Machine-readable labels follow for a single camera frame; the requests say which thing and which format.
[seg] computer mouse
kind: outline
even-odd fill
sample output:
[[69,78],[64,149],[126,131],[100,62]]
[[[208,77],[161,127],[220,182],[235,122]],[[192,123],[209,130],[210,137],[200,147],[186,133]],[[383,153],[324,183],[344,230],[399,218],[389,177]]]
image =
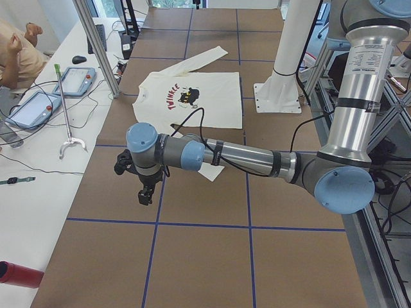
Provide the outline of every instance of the computer mouse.
[[80,64],[87,61],[85,56],[74,56],[71,60],[73,64]]

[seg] device screen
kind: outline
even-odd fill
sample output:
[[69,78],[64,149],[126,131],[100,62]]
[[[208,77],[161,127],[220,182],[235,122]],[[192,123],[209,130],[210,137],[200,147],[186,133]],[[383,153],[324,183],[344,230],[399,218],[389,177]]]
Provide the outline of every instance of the device screen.
[[62,81],[64,93],[79,92],[88,72],[88,69],[69,69]]
[[46,107],[50,106],[51,102],[54,102],[56,99],[54,96],[37,93],[29,102],[18,109],[10,119],[19,124],[30,125],[45,111]]

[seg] blue and white device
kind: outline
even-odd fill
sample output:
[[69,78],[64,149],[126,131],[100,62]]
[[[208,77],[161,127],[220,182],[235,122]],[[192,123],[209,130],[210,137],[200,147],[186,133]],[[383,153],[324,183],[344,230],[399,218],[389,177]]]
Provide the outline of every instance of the blue and white device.
[[16,108],[6,122],[25,130],[35,130],[47,122],[61,104],[60,96],[37,91]]
[[[96,79],[96,70],[92,67],[68,67],[62,76],[65,96],[79,98],[83,96]],[[56,85],[53,94],[60,95],[60,87]]]

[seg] black cartoon graphic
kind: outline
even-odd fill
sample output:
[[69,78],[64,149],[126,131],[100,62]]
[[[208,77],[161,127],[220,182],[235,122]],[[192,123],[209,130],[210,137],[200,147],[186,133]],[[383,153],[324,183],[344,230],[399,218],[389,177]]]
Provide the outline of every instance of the black cartoon graphic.
[[188,88],[187,92],[181,93],[179,101],[184,104],[190,104],[193,108],[198,106],[194,102],[200,97],[200,91],[198,89]]

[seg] keyboard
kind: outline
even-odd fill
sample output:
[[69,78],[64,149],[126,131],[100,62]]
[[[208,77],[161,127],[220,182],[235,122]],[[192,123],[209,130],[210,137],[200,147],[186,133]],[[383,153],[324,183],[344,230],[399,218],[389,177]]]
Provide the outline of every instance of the keyboard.
[[[104,25],[103,24],[97,24],[96,29],[97,29],[98,36],[100,37],[101,43],[103,44],[104,50],[107,51],[107,42],[105,40]],[[89,55],[94,53],[88,38],[87,38],[87,49],[88,49],[87,51],[88,51]]]

